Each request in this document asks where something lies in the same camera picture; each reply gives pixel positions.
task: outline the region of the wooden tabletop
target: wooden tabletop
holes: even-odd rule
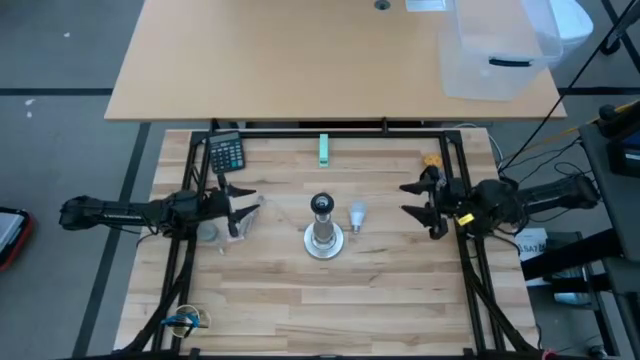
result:
[[[462,132],[472,182],[496,177],[486,131]],[[152,199],[180,188],[190,134],[166,133]],[[330,139],[325,169],[317,166],[317,146],[317,139],[244,140],[247,167],[228,179],[256,189],[266,202],[246,240],[226,255],[198,243],[189,303],[207,310],[213,324],[186,339],[182,350],[461,355],[463,347],[473,347],[454,233],[430,240],[427,229],[399,208],[424,204],[424,197],[400,192],[398,185],[418,179],[421,156],[439,154],[438,141]],[[304,230],[313,221],[309,203],[321,191],[334,197],[332,217],[347,239],[340,255],[329,261],[311,258],[303,246]],[[348,207],[355,199],[368,204],[358,235],[349,231]],[[219,220],[218,228],[226,231]],[[133,339],[158,305],[169,245],[162,237],[140,244],[116,349]],[[535,344],[535,321],[515,249],[490,238],[486,247],[499,305]]]
[[[447,97],[444,15],[390,2],[146,1],[105,118],[538,120],[557,100],[548,70],[510,102]]]

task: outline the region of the black handle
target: black handle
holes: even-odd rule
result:
[[[311,199],[311,211],[316,215],[327,215],[333,210],[333,198],[327,193],[320,193]]]
[[[496,58],[489,58],[489,64],[494,66],[504,66],[504,67],[530,67],[531,60],[515,61],[515,60],[500,60]]]

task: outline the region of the calculator keypad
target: calculator keypad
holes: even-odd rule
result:
[[[240,139],[211,144],[211,169],[216,174],[244,168],[244,154]]]

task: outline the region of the orange object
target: orange object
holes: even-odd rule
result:
[[[426,166],[435,165],[439,169],[442,169],[442,157],[437,154],[428,154],[422,157],[422,161]]]

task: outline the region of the black metal frame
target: black metal frame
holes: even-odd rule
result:
[[[217,122],[211,122],[210,132],[217,129]],[[207,173],[209,166],[208,151],[205,137],[209,134],[206,131],[193,132],[189,144],[189,152],[187,155],[187,164],[182,180],[182,189],[190,189],[193,183],[196,184],[199,194],[204,194]],[[387,121],[382,120],[380,131],[250,131],[243,132],[244,138],[317,138],[321,133],[328,133],[332,138],[425,138],[425,139],[437,139],[440,142],[440,150],[443,159],[444,172],[447,178],[453,178],[453,165],[451,162],[451,155],[449,152],[449,145],[453,145],[456,158],[460,168],[460,176],[465,186],[465,191],[468,192],[471,189],[471,180],[469,177],[469,171],[467,168],[466,156],[463,148],[463,141],[460,131],[447,130],[447,131],[389,131]],[[203,159],[198,170],[196,162],[196,151],[200,144],[204,145]],[[474,341],[476,344],[477,354],[474,354],[471,349],[461,349],[463,355],[460,356],[398,356],[401,358],[411,359],[540,359],[543,352],[534,348],[528,344],[524,338],[518,333],[518,331],[509,322],[504,313],[500,310],[495,302],[495,295],[493,292],[493,286],[491,281],[491,274],[489,271],[489,264],[486,257],[484,248],[484,239],[473,239],[476,251],[477,260],[480,270],[480,277],[475,273],[475,270],[469,257],[469,251],[467,248],[467,242],[469,237],[463,227],[456,224],[455,227],[456,238],[458,241],[458,248],[460,252],[460,259],[462,264],[462,272],[465,282],[465,289],[467,294],[467,302],[469,306],[469,314],[471,319],[471,326],[473,330]],[[180,242],[187,242],[187,249],[185,253],[184,263],[180,270],[180,273],[174,279],[176,271],[178,252],[180,248]],[[190,234],[187,239],[172,238],[171,246],[169,249],[167,267],[165,271],[162,297],[158,308],[153,313],[145,327],[140,331],[138,336],[127,347],[122,350],[118,350],[115,353],[108,355],[106,358],[119,358],[119,359],[143,359],[143,358],[171,358],[171,359],[223,359],[233,358],[237,360],[257,360],[257,359],[287,359],[287,360],[301,360],[301,359],[314,359],[318,356],[303,356],[303,357],[281,357],[281,356],[200,356],[198,349],[192,349],[191,354],[187,356],[180,356],[181,339],[173,337],[171,341],[171,347],[169,350],[162,349],[162,339],[164,335],[164,325],[160,325],[160,320],[165,318],[170,306],[178,298],[178,305],[185,304],[189,296],[189,287],[191,283],[191,275],[193,272],[193,264],[196,251],[196,237],[195,234]],[[495,350],[487,349],[484,332],[482,330],[482,320],[480,317],[480,309],[478,306],[477,298],[486,306],[489,312],[489,319],[491,322],[492,335],[495,342]],[[516,352],[506,351],[503,335],[512,343]],[[152,338],[151,352],[144,352],[143,349],[146,346],[149,339]],[[344,358],[355,359],[356,357],[349,356],[332,356],[332,358]],[[397,357],[357,357],[359,360],[375,358],[376,360],[392,359]],[[556,358],[571,358],[564,356],[557,356]]]
[[[548,252],[553,252],[555,249],[562,248],[566,246],[567,243],[579,243],[584,241],[580,232],[550,232],[547,235],[546,251]],[[598,330],[600,331],[600,337],[602,338],[604,350],[609,356],[620,356],[620,350],[618,348],[615,334],[609,321],[608,311],[601,296],[602,291],[612,290],[609,275],[606,273],[595,274],[591,263],[580,264],[579,266],[568,268],[568,270],[570,270],[569,276],[566,275],[566,272],[563,272],[561,273],[561,278],[556,278],[552,276],[552,274],[551,276],[545,276],[544,279],[551,283],[551,291],[553,293],[589,294],[591,302],[586,307],[593,311],[593,315],[598,325]]]

